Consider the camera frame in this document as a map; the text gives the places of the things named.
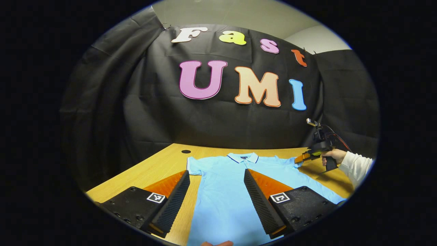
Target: light blue polo shirt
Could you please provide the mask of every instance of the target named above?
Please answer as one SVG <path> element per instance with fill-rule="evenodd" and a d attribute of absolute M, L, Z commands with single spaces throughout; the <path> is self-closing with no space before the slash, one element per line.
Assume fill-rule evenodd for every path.
<path fill-rule="evenodd" d="M 225 241 L 234 246 L 256 246 L 270 241 L 244 185 L 245 169 L 252 169 L 292 188 L 307 186 L 337 204 L 340 197 L 297 169 L 295 157 L 260 157 L 255 153 L 187 159 L 191 175 L 202 175 L 187 246 Z"/>

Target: wooden table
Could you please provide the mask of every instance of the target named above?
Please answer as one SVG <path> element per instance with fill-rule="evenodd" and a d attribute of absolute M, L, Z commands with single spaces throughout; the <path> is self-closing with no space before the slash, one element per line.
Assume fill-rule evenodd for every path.
<path fill-rule="evenodd" d="M 184 154 L 181 152 L 182 150 L 190 150 L 191 153 Z M 226 156 L 229 153 L 247 154 L 255 152 L 258 156 L 273 157 L 277 155 L 279 158 L 288 159 L 299 156 L 306 150 L 307 148 L 266 150 L 225 149 L 172 144 L 114 178 L 89 190 L 87 195 L 92 200 L 102 203 L 131 186 L 146 187 L 172 174 L 186 170 L 187 158 L 190 156 L 195 159 L 200 159 L 210 156 Z M 320 174 L 325 171 L 321 159 L 305 162 L 304 165 L 299 168 L 299 171 L 317 180 L 343 198 L 349 198 L 354 191 L 350 180 L 339 169 Z M 182 246 L 187 245 L 200 180 L 201 176 L 190 175 L 190 186 L 187 194 L 171 231 L 164 240 Z"/>

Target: foam letter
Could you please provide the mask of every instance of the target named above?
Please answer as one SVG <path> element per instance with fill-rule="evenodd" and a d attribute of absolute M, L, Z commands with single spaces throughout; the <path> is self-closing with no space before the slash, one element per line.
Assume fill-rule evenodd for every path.
<path fill-rule="evenodd" d="M 179 35 L 173 39 L 172 43 L 179 43 L 179 42 L 188 42 L 191 40 L 190 35 L 195 38 L 199 36 L 200 31 L 206 32 L 208 28 L 206 27 L 191 27 L 191 28 L 182 28 L 180 30 Z"/>
<path fill-rule="evenodd" d="M 277 44 L 275 43 L 275 41 L 271 41 L 268 39 L 261 39 L 261 48 L 264 51 L 273 53 L 273 54 L 278 54 L 279 53 L 279 49 L 276 47 Z"/>
<path fill-rule="evenodd" d="M 238 96 L 235 97 L 237 103 L 249 104 L 252 102 L 249 96 L 250 89 L 258 104 L 263 99 L 264 94 L 266 94 L 266 99 L 264 99 L 265 105 L 270 107 L 281 106 L 277 94 L 278 76 L 276 74 L 269 72 L 264 73 L 260 82 L 252 69 L 248 67 L 236 67 L 235 71 L 240 74 L 240 91 Z"/>
<path fill-rule="evenodd" d="M 246 41 L 244 41 L 244 34 L 236 31 L 224 31 L 223 35 L 218 37 L 220 41 L 226 43 L 235 43 L 238 45 L 245 45 Z"/>
<path fill-rule="evenodd" d="M 197 88 L 194 84 L 197 68 L 201 65 L 200 61 L 186 61 L 179 65 L 182 68 L 179 81 L 179 89 L 182 95 L 191 99 L 208 99 L 219 92 L 222 85 L 223 68 L 228 63 L 225 61 L 208 62 L 211 67 L 211 81 L 209 86 L 204 89 Z"/>
<path fill-rule="evenodd" d="M 305 58 L 305 56 L 303 56 L 297 49 L 292 49 L 291 51 L 295 54 L 296 61 L 298 61 L 298 63 L 302 66 L 306 67 L 306 63 L 302 59 Z"/>
<path fill-rule="evenodd" d="M 293 87 L 293 95 L 295 97 L 295 102 L 292 104 L 293 108 L 296 110 L 305 110 L 306 106 L 303 102 L 302 82 L 294 79 L 290 79 L 289 82 Z"/>

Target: polo shirt collar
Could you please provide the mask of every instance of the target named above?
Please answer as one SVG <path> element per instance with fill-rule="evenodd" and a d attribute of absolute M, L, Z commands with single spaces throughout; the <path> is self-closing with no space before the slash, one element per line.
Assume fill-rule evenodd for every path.
<path fill-rule="evenodd" d="M 228 157 L 231 158 L 232 160 L 236 161 L 237 163 L 241 163 L 244 161 L 243 158 L 241 158 L 242 156 L 247 156 L 247 161 L 251 162 L 251 163 L 256 163 L 258 161 L 258 155 L 255 153 L 251 153 L 251 154 L 234 154 L 234 153 L 229 153 Z"/>

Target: black backdrop cloth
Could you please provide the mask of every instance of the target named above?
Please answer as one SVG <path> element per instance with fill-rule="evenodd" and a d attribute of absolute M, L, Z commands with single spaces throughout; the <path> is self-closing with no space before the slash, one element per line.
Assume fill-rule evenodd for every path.
<path fill-rule="evenodd" d="M 181 28 L 207 27 L 189 42 L 172 43 Z M 222 42 L 224 31 L 245 35 L 245 45 Z M 261 49 L 276 42 L 278 54 Z M 305 56 L 300 65 L 292 49 Z M 210 83 L 211 60 L 223 60 L 220 91 L 195 100 L 179 89 L 185 61 L 197 60 L 195 85 Z M 258 80 L 278 75 L 280 107 L 262 101 L 239 104 L 239 74 L 249 67 Z M 303 83 L 306 110 L 296 110 L 288 80 Z M 84 191 L 157 153 L 172 143 L 218 148 L 307 147 L 319 120 L 338 133 L 355 153 L 374 158 L 379 136 L 378 98 L 365 67 L 352 50 L 312 55 L 271 35 L 226 25 L 186 25 L 164 29 L 151 7 L 107 31 L 74 68 L 60 109 L 62 147 Z"/>

